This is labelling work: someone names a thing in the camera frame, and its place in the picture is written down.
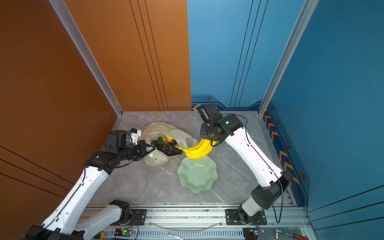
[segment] banana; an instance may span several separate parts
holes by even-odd
[[[212,151],[211,146],[211,140],[208,139],[202,139],[199,144],[195,147],[191,148],[185,148],[181,146],[176,146],[178,149],[183,150],[186,152],[187,157],[190,159],[200,159],[202,157],[205,157],[208,153]]]

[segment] plastic bag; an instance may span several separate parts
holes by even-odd
[[[197,145],[197,140],[192,138],[188,133],[185,133],[177,127],[165,122],[154,122],[149,124],[141,133],[139,140],[145,140],[147,144],[151,144],[151,142],[153,140],[157,140],[158,137],[165,139],[165,135],[175,139],[177,144],[182,147],[190,148]],[[180,155],[167,156],[156,149],[148,154],[144,160],[149,166],[160,166],[177,156]]]

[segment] scalloped bowl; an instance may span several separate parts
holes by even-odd
[[[200,159],[184,158],[177,170],[180,183],[192,192],[209,190],[217,179],[216,163],[208,156]]]

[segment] wrench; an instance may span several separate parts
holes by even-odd
[[[179,240],[190,240],[190,239],[186,239],[186,238],[183,238],[183,237],[176,236],[176,235],[174,235],[174,234],[172,234],[170,232],[166,232],[166,236],[167,237],[174,237],[174,238],[177,238]]]

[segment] marble surface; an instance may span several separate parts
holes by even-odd
[[[248,119],[247,131],[255,143],[271,158],[262,126],[254,111],[236,113]],[[166,122],[190,134],[200,141],[203,123],[196,111],[124,112],[118,129],[141,129],[153,122]],[[148,166],[144,160],[127,167],[115,169],[100,186],[89,203],[106,204],[114,199],[129,203],[229,203],[240,204],[258,185],[249,167],[228,144],[215,147],[209,156],[217,164],[218,178],[210,190],[193,193],[180,184],[177,169],[185,154],[175,157],[161,166]]]

